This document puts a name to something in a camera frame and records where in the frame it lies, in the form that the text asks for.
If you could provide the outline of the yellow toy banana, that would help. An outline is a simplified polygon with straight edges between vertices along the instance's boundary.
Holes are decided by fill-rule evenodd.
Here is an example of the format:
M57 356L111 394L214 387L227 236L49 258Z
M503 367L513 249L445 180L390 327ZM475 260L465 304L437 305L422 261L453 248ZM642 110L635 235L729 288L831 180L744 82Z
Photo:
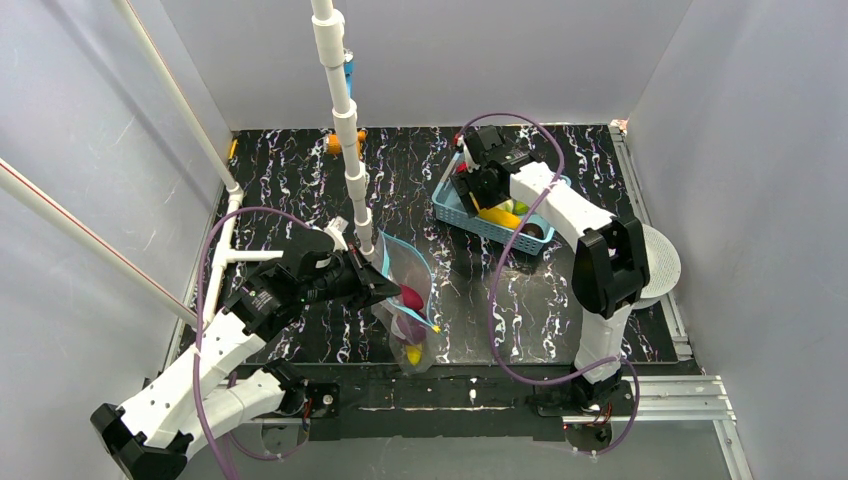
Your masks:
M473 206L477 209L478 216L483 220L509 230L516 230L519 227L521 217L501 210L499 208L501 203L492 208L483 208L473 194L470 195L470 198Z
M407 344L404 346L404 355L411 366L419 366L424 356L424 344Z

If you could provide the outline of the clear zip top bag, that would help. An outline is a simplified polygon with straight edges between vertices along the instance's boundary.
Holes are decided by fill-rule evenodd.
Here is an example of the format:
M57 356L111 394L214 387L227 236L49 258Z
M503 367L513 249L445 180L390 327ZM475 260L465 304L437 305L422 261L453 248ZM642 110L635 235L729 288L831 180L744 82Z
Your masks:
M401 295L382 301L372 307L373 315L388 332L389 346L395 362L407 375L421 374L436 362L445 343L443 328L437 323L433 306L434 275L422 253L410 243L393 237L384 231L379 233L375 245L373 265L395 284L406 285L419 293L425 302L422 312L405 308ZM424 344L424 356L419 366L411 366L404 355L404 344L392 332L394 319L401 314L409 315L428 327Z

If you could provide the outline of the yellow toy banana front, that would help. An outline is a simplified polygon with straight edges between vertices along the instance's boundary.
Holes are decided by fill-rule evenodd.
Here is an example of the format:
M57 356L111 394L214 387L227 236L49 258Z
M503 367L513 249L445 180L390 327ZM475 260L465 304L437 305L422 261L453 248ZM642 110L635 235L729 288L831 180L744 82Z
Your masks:
M404 355L411 366L419 366L424 356L424 344L407 344L404 346Z

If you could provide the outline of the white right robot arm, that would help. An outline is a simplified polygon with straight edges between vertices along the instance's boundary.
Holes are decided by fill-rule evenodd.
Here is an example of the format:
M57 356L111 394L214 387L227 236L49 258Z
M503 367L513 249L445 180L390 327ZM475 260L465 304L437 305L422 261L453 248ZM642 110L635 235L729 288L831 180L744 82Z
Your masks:
M559 387L580 408L603 405L621 382L624 327L650 280L642 223L585 199L530 150L507 144L498 129L463 128L455 138L466 168L450 182L471 218L507 200L526 204L573 249L571 288L582 309L581 337L570 374L538 380Z

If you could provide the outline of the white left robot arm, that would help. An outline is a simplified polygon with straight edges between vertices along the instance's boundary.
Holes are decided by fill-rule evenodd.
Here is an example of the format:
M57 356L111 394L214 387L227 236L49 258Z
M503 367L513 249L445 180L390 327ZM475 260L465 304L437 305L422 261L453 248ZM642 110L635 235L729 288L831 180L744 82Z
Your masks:
M230 388L222 382L298 321L305 307L337 301L361 310L402 289L356 247L339 248L317 229L298 231L280 257L256 266L181 354L119 405L104 403L90 421L130 479L175 479L205 446L266 413L299 409L305 379L284 361L258 367Z

